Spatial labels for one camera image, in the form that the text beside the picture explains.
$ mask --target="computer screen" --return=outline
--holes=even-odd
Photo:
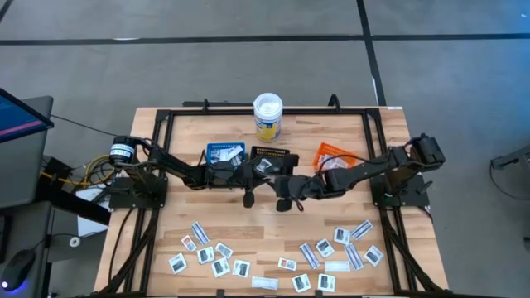
[[[0,94],[0,142],[40,132],[49,127],[49,123],[34,114],[35,111],[30,112],[31,108],[21,102],[16,104],[16,101],[20,102]]]

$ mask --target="sticker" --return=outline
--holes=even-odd
[[[319,274],[318,290],[335,292],[335,277],[327,274]]]
[[[241,276],[241,277],[248,277],[249,271],[250,271],[250,262],[235,260],[234,270],[232,271],[233,275]]]
[[[309,246],[309,244],[307,243],[302,244],[300,246],[300,250],[301,250],[301,253],[304,254],[304,257],[306,257],[306,260],[309,263],[309,266],[311,266],[311,269],[315,269],[318,266],[320,266],[320,262],[318,261],[318,258],[316,258],[315,254],[311,250],[311,247]]]
[[[362,224],[360,224],[357,228],[355,228],[355,230],[351,232],[351,237],[353,237],[355,240],[359,240],[372,228],[372,223],[370,223],[370,221],[366,219]]]
[[[333,236],[333,240],[335,242],[340,244],[348,244],[349,243],[349,230],[345,228],[335,228],[335,235]]]
[[[322,239],[316,244],[316,250],[320,252],[322,257],[329,257],[335,250],[331,247],[328,239]]]
[[[328,261],[324,262],[324,270],[326,272],[349,272],[348,261]]]
[[[352,264],[355,271],[363,269],[363,260],[361,260],[361,256],[357,252],[357,249],[355,249],[355,245],[353,243],[350,243],[346,245],[344,249],[346,250],[346,254],[348,255],[349,262]]]
[[[215,251],[220,252],[221,255],[226,258],[232,257],[232,253],[234,253],[232,249],[228,248],[222,243],[217,243],[217,245],[215,246]]]
[[[303,291],[311,289],[311,283],[309,282],[309,277],[307,276],[307,274],[295,276],[291,280],[292,286],[295,287],[297,293],[301,293]]]
[[[191,225],[191,230],[193,231],[193,234],[199,239],[200,244],[205,245],[210,241],[208,236],[206,236],[205,230],[202,228],[199,222],[194,222]]]
[[[212,247],[207,247],[198,250],[197,258],[199,259],[200,265],[206,264],[207,262],[212,262],[215,259],[214,249]]]
[[[372,245],[370,249],[364,254],[364,258],[370,262],[374,267],[376,267],[381,259],[383,259],[383,253]]]
[[[173,274],[177,274],[188,267],[182,252],[169,259],[169,266],[171,267]]]
[[[212,271],[214,272],[215,278],[223,276],[226,273],[230,272],[229,262],[226,260],[226,257],[215,261],[212,264]]]
[[[190,235],[186,235],[185,237],[183,237],[183,239],[181,239],[181,242],[182,244],[184,244],[185,249],[187,249],[189,252],[194,252],[194,250],[197,249],[197,246],[195,245],[193,240],[191,240]]]
[[[252,287],[261,288],[265,290],[277,290],[278,279],[252,276]]]
[[[283,269],[296,271],[296,261],[287,260],[283,257],[280,257],[280,259],[278,260],[278,266]]]

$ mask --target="wooden tabletop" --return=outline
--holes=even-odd
[[[132,125],[132,136],[151,137],[156,108],[139,108]],[[381,108],[384,133],[389,146],[399,146],[409,139],[407,123],[401,109]],[[283,116],[282,135],[273,144],[260,142],[255,137],[253,116],[177,116],[171,137],[169,152],[183,161],[196,163],[200,153],[209,142],[244,142],[247,151],[253,145],[279,147],[300,155],[300,164],[295,173],[313,175],[313,157],[321,142],[358,153],[368,158],[363,124],[356,115],[327,116]],[[376,137],[372,123],[372,132]],[[286,213],[275,210],[277,198],[266,185],[255,191],[256,204],[251,209],[243,207],[242,190],[202,190],[193,191],[182,182],[170,177],[166,206],[160,212],[157,238],[152,260],[148,295],[214,295],[217,289],[225,289],[226,295],[295,295],[291,278],[307,273],[311,290],[301,293],[312,295],[317,288],[317,277],[324,273],[323,259],[315,250],[315,244],[322,238],[330,240],[335,253],[326,261],[347,261],[344,246],[333,242],[335,227],[353,229],[365,219],[369,219],[374,229],[359,241],[354,241],[359,253],[375,245],[385,258],[373,267],[366,260],[359,271],[333,272],[336,277],[336,295],[390,294],[392,283],[388,271],[388,260],[383,242],[383,231],[378,210],[372,204],[369,183],[361,182],[346,195],[338,199],[317,201],[308,199],[305,211],[296,207]],[[113,212],[105,240],[104,251],[99,264],[94,290],[108,284],[108,266],[116,242],[119,226],[127,210]],[[432,280],[447,287],[441,264],[440,253],[431,220],[418,208],[402,208],[407,230],[408,244],[416,258]],[[127,221],[120,239],[113,265],[115,274],[129,254],[133,237],[136,211]],[[199,221],[211,241],[202,246],[191,231],[191,224]],[[229,259],[251,263],[248,278],[233,276],[230,272],[215,278],[210,263],[199,265],[195,252],[187,252],[181,238],[192,236],[199,248],[215,246],[217,242],[234,250]],[[299,246],[308,242],[320,259],[321,265],[311,270]],[[183,252],[188,268],[173,275],[168,260]],[[407,288],[402,259],[397,254],[397,264],[402,279],[402,287]],[[285,257],[298,261],[296,272],[277,266],[278,258]],[[139,258],[135,271],[133,289],[139,287],[143,256]],[[265,276],[279,279],[278,291],[253,289],[252,276]]]

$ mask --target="concrete floor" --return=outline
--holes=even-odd
[[[374,35],[530,32],[524,0],[365,2]],[[0,40],[274,34],[362,34],[362,28],[353,0],[16,0],[0,22]],[[523,235],[530,235],[530,202],[500,194],[488,166],[530,143],[530,41],[375,41],[374,47],[387,104],[403,106],[411,134],[436,137],[446,154],[447,163],[426,176],[435,182],[429,194],[450,288],[528,296]],[[324,104],[331,93],[343,105],[376,104],[362,41],[0,46],[0,65],[2,88],[19,98],[52,95],[53,113],[114,133],[129,132],[137,107],[204,98],[250,103],[266,91],[290,105]],[[55,124],[46,154],[78,165],[108,151],[109,137]],[[506,190],[530,194],[516,166],[494,174]],[[58,216],[55,230],[75,231],[74,220]],[[51,290],[88,294],[103,240],[99,235],[81,256],[57,262]],[[69,252],[61,244],[57,249]]]

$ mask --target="black cable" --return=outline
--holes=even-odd
[[[73,123],[73,124],[75,124],[75,125],[79,125],[79,126],[81,126],[81,127],[91,129],[91,130],[93,130],[93,131],[95,131],[95,132],[100,132],[100,133],[106,134],[106,135],[108,135],[108,136],[112,136],[112,137],[117,137],[117,136],[118,136],[117,134],[114,134],[114,133],[111,133],[111,132],[105,132],[105,131],[102,131],[102,130],[100,130],[100,129],[90,127],[90,126],[88,126],[88,125],[84,125],[84,124],[78,123],[78,122],[76,122],[76,121],[69,120],[69,119],[67,119],[67,118],[63,118],[63,117],[56,116],[56,115],[54,115],[54,114],[51,114],[51,116],[52,116],[53,118],[57,118],[57,119],[60,119],[60,120],[63,120],[63,121],[69,122],[69,123]]]
[[[489,164],[489,178],[491,179],[491,182],[493,182],[493,184],[495,185],[495,187],[497,188],[497,190],[499,190],[500,192],[502,192],[503,194],[507,195],[508,197],[510,197],[510,198],[512,198],[512,199],[516,199],[516,200],[524,200],[524,201],[528,201],[528,200],[530,200],[530,198],[522,198],[522,197],[517,197],[517,196],[515,196],[515,195],[511,195],[511,194],[510,194],[509,192],[507,192],[506,190],[503,190],[503,189],[497,184],[497,182],[495,182],[493,169],[494,169],[494,165]]]
[[[118,250],[119,239],[122,237],[123,227],[125,226],[125,223],[127,222],[127,219],[129,218],[129,215],[131,215],[132,211],[133,209],[130,209],[127,212],[127,214],[125,214],[125,218],[122,221],[122,225],[119,227],[118,237],[116,238],[116,243],[114,244],[113,255],[110,257],[110,265],[108,266],[108,283],[109,284],[110,284],[110,281],[112,280],[114,257],[116,256],[116,251]]]

